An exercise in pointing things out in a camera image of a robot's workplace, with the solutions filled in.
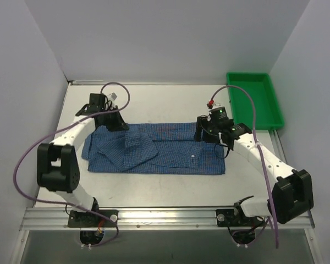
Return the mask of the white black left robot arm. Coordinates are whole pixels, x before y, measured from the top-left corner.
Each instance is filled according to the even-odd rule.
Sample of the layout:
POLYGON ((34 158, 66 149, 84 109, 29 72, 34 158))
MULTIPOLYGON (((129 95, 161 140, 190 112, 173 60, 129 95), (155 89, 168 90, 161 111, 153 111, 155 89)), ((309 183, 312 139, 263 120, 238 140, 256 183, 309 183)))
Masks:
POLYGON ((115 93, 90 94, 89 102, 75 114, 66 132, 37 148, 38 185, 73 204, 73 210, 81 212, 80 219, 87 226, 95 226, 100 221, 100 212, 96 199, 80 185, 76 152, 99 127, 110 132, 128 130, 115 105, 116 98, 115 93))

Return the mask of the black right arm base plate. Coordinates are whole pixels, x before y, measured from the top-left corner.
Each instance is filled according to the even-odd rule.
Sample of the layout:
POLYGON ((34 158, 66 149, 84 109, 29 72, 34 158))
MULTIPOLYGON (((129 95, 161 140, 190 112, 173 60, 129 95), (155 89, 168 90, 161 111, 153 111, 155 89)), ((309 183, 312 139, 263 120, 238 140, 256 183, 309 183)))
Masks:
POLYGON ((257 227, 260 224, 264 224, 264 218, 261 217, 251 217, 251 218, 242 218, 234 214, 232 208, 229 209, 216 209, 216 225, 218 227, 257 227))

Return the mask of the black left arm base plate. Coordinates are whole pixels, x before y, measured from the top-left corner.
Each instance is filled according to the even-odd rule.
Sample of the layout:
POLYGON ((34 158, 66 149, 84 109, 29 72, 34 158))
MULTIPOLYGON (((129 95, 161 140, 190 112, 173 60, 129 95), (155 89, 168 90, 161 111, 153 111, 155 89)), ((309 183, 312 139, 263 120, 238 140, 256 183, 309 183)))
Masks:
MULTIPOLYGON (((117 223, 119 213, 118 210, 101 209, 99 210, 99 213, 117 223)), ((71 210, 69 214, 70 216, 67 224, 69 228, 96 228, 99 226, 100 221, 103 220, 101 217, 87 212, 77 212, 71 210)))

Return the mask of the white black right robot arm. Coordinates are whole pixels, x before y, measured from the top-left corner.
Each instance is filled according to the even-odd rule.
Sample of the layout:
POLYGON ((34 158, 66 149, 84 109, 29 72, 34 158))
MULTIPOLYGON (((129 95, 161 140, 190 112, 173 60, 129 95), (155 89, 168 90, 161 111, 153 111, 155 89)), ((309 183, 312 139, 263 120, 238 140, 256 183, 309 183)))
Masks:
POLYGON ((237 224, 245 225, 253 217, 272 217, 285 224, 314 207, 311 175, 284 163, 258 141, 252 129, 228 118, 224 107, 197 118, 194 140, 226 145, 264 177, 268 198, 248 196, 236 202, 233 218, 237 224))

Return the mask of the blue checkered long sleeve shirt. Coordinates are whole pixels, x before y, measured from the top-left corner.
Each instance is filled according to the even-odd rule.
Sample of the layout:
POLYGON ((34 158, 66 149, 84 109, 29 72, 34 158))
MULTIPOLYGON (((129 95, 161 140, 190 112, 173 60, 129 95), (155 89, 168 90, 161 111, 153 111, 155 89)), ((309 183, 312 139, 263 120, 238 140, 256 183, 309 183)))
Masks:
POLYGON ((129 124, 124 131, 99 127, 82 148, 93 173, 222 175, 224 153, 194 140, 195 123, 129 124))

